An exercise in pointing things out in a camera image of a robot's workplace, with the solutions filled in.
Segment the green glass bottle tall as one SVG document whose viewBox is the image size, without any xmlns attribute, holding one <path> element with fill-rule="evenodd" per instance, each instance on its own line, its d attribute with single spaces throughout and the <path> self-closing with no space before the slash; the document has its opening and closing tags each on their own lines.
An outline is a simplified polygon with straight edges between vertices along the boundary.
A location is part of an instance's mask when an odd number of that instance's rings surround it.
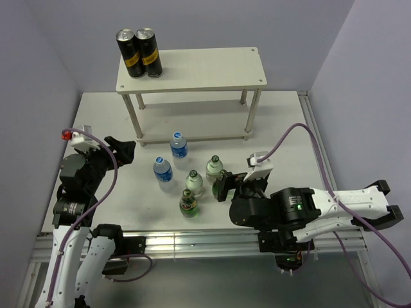
<svg viewBox="0 0 411 308">
<path fill-rule="evenodd" d="M 212 185 L 212 193 L 214 198 L 217 200 L 219 195 L 220 195 L 220 191 L 221 191 L 221 187 L 222 187 L 222 180 L 223 180 L 223 176 L 227 173 L 227 171 L 225 169 L 220 170 L 218 176 L 216 177 L 213 185 Z"/>
</svg>

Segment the clear glass bottle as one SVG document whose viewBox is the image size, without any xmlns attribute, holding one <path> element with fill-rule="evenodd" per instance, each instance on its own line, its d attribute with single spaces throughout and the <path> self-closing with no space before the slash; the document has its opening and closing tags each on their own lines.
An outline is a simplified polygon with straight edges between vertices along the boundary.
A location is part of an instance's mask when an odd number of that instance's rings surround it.
<svg viewBox="0 0 411 308">
<path fill-rule="evenodd" d="M 206 164 L 206 179 L 210 184 L 213 184 L 220 176 L 220 171 L 223 169 L 223 162 L 218 155 L 213 155 Z"/>
<path fill-rule="evenodd" d="M 189 172 L 186 177 L 185 185 L 196 198 L 202 195 L 204 190 L 203 178 L 196 170 L 193 169 Z"/>
</svg>

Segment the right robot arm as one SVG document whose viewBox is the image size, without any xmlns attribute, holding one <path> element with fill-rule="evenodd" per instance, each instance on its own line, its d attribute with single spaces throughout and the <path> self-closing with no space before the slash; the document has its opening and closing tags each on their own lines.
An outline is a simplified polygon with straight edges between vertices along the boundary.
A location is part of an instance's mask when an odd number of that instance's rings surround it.
<svg viewBox="0 0 411 308">
<path fill-rule="evenodd" d="M 258 231 L 261 252 L 312 250 L 314 238 L 322 234 L 352 228 L 384 230 L 403 220 L 399 206 L 387 202 L 390 187 L 384 180 L 333 195 L 310 187 L 288 187 L 267 196 L 269 175 L 222 170 L 212 186 L 219 202 L 234 192 L 229 218 L 237 226 Z"/>
</svg>

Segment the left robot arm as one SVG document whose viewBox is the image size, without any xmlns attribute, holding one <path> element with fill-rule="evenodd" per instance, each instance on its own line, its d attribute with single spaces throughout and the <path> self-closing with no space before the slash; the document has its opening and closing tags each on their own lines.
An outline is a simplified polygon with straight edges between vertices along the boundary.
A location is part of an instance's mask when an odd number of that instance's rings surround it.
<svg viewBox="0 0 411 308">
<path fill-rule="evenodd" d="M 100 204 L 95 193 L 101 181 L 107 171 L 132 163 L 136 142 L 111 136 L 100 142 L 79 132 L 64 132 L 63 137 L 74 143 L 76 152 L 60 165 L 53 247 L 37 307 L 88 307 L 108 259 L 125 248 L 119 225 L 90 227 Z"/>
</svg>

